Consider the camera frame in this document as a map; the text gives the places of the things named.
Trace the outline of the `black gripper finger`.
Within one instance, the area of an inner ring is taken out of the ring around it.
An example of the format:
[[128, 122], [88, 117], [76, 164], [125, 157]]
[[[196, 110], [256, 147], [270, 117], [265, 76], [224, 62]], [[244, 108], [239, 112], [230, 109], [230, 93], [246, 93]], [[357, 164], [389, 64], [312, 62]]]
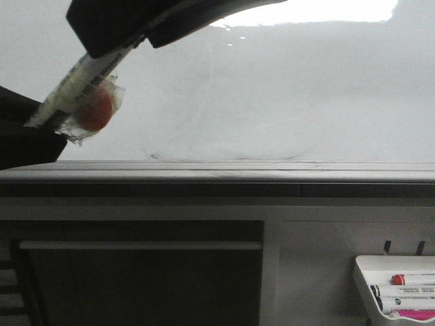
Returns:
[[67, 138], [50, 130], [24, 124], [40, 103], [1, 87], [1, 169], [57, 161]]
[[100, 58], [148, 39], [153, 48], [177, 41], [216, 20], [275, 1], [72, 1], [66, 19], [87, 53]]

